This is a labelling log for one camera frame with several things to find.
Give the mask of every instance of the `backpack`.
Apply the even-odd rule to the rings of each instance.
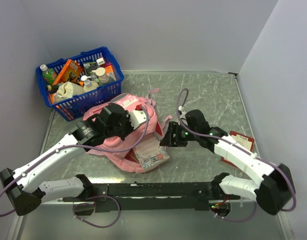
[[[145,133],[145,135],[156,132],[159,136],[164,137],[164,127],[168,120],[170,120],[172,117],[169,115],[167,116],[163,123],[160,124],[158,121],[158,116],[155,111],[155,101],[150,99],[150,94],[152,93],[158,93],[160,92],[159,88],[152,89],[146,97],[138,97],[129,93],[122,93],[115,98],[113,98],[110,102],[106,102],[104,104],[94,106],[91,109],[89,109],[83,116],[83,120],[88,119],[94,114],[98,114],[101,112],[101,110],[107,106],[109,103],[116,103],[122,106],[125,110],[128,110],[131,112],[132,110],[135,110],[137,105],[143,105],[150,117],[148,128]],[[136,141],[140,138],[143,131],[145,129],[145,124],[142,124],[140,127],[138,127],[135,131],[133,131],[131,134],[129,134],[124,141],[121,140],[120,137],[114,136],[107,138],[104,140],[103,144],[96,146],[96,148],[101,149],[108,149],[108,150],[122,150],[127,149],[131,147]],[[110,161],[112,161],[118,168],[120,168],[123,171],[131,172],[131,173],[144,173],[145,170],[142,168],[141,164],[139,162],[131,161],[126,159],[126,155],[128,154],[128,151],[124,152],[103,152],[103,151],[97,151],[94,149],[91,149],[87,152],[87,154],[94,154],[98,156],[106,156]]]

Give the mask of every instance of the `white wall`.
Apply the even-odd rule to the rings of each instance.
[[[39,155],[51,110],[39,93],[35,68],[51,61],[20,1],[0,0],[0,171]],[[0,214],[11,209],[4,196]],[[6,239],[12,219],[0,218],[0,240]]]
[[[238,83],[262,156],[290,167],[297,207],[288,213],[307,240],[307,0],[279,0]]]
[[[108,46],[123,70],[238,73],[277,0],[21,0],[52,56]]]

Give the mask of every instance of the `table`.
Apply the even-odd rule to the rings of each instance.
[[[182,88],[189,89],[185,104],[188,112],[199,109],[211,126],[226,132],[236,131],[252,136],[242,100],[233,74],[222,73],[136,73],[125,74],[124,93],[144,97],[154,88],[159,93],[151,97],[156,102],[158,118],[167,115],[176,120],[176,99]],[[58,113],[53,117],[45,150],[56,144],[78,121],[65,121]],[[92,183],[170,183],[209,182],[223,172],[236,177],[247,177],[239,169],[220,162],[220,157],[202,148],[196,142],[187,147],[169,147],[170,159],[147,173],[124,172],[105,157],[83,154],[64,163],[48,181],[69,179],[85,174]]]

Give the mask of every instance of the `plastic shopping basket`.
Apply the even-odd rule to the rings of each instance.
[[[97,59],[103,57],[106,63],[111,63],[116,81],[106,86],[99,86],[93,91],[86,92],[81,95],[73,96],[72,98],[52,103],[49,93],[46,90],[47,82],[43,78],[40,66],[36,68],[38,86],[44,102],[47,107],[54,108],[64,119],[72,121],[74,119],[84,116],[84,113],[90,108],[109,102],[111,99],[122,93],[122,81],[124,75],[120,70],[120,66],[115,57],[110,53],[107,47],[102,46],[90,51],[83,51],[80,55],[73,56],[67,59],[59,59],[57,61],[46,64],[48,68],[55,70],[57,74],[65,65],[68,59],[76,60],[78,63],[95,62]]]

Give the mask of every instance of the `white bottle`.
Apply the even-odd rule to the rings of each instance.
[[[91,76],[86,76],[86,75],[83,75],[81,77],[81,81],[83,81],[83,90],[85,93],[95,90],[99,87],[98,83],[89,80],[91,78],[92,78]]]
[[[106,74],[106,69],[103,67],[98,67],[96,70],[93,70],[93,72],[97,75],[102,84],[107,84],[109,82],[110,77]]]

